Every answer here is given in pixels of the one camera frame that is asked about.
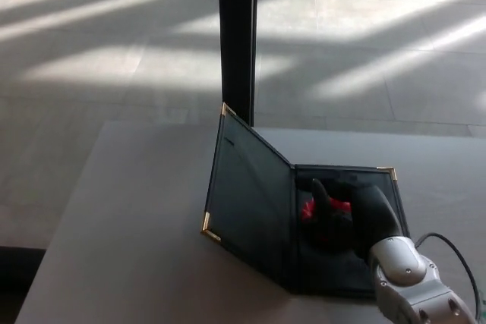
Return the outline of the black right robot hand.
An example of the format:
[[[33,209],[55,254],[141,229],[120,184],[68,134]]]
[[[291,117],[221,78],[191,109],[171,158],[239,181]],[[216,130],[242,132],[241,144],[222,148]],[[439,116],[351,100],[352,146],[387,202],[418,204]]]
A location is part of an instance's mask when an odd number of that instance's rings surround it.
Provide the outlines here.
[[[301,215],[301,228],[315,247],[353,250],[367,262],[376,243],[402,235],[389,200],[374,184],[313,179],[311,193],[313,203],[309,215]]]

